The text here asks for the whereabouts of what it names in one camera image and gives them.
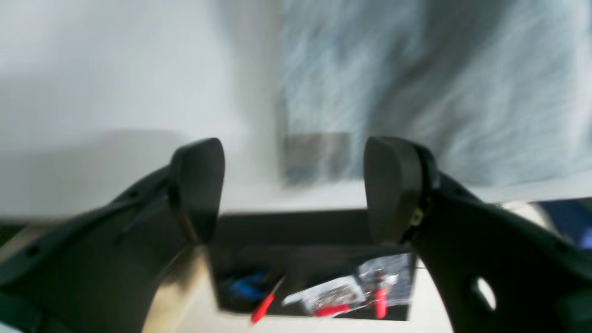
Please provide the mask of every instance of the red screwdriver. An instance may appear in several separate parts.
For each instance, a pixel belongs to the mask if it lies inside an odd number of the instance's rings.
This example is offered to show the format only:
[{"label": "red screwdriver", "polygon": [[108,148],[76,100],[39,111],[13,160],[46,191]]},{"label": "red screwdriver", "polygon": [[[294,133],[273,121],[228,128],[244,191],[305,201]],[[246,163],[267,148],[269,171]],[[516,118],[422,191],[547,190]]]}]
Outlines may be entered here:
[{"label": "red screwdriver", "polygon": [[265,315],[267,314],[267,310],[269,309],[269,306],[271,305],[271,303],[275,299],[275,292],[278,291],[278,288],[282,284],[282,282],[284,282],[284,279],[285,279],[285,277],[282,277],[281,279],[279,279],[279,281],[275,284],[275,286],[271,290],[271,292],[267,296],[265,296],[263,301],[261,301],[261,304],[259,304],[259,306],[257,306],[255,311],[253,311],[253,314],[251,315],[251,324],[252,325],[256,324],[263,317],[265,317]]}]

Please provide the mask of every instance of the red handle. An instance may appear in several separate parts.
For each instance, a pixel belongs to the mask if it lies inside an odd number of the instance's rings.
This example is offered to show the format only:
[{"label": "red handle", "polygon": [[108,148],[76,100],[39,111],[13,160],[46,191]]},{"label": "red handle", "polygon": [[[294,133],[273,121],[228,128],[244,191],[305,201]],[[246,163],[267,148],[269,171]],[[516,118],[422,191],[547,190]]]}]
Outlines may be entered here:
[{"label": "red handle", "polygon": [[376,298],[375,310],[376,318],[382,319],[387,316],[387,289],[380,288],[374,294]]},{"label": "red handle", "polygon": [[269,294],[267,297],[265,297],[265,299],[263,299],[263,302],[259,304],[259,306],[255,309],[255,311],[253,311],[253,314],[251,315],[251,324],[254,325],[260,321],[261,318],[265,317],[267,314],[267,309],[269,309],[269,306],[271,305],[271,302],[274,301],[274,298],[274,294]]},{"label": "red handle", "polygon": [[337,306],[328,306],[326,308],[320,308],[314,312],[315,317],[329,317],[340,314],[342,312],[350,311],[351,308],[349,304],[344,305],[337,305]]}]

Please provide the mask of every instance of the white wall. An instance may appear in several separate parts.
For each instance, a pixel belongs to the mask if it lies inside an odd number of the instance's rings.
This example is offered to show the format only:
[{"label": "white wall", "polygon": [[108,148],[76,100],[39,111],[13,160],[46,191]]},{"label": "white wall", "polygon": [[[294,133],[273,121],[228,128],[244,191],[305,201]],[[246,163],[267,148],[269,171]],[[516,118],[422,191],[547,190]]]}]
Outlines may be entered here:
[{"label": "white wall", "polygon": [[275,0],[0,2],[0,216],[100,206],[211,136],[222,210],[363,207],[360,181],[282,187],[279,14]]}]

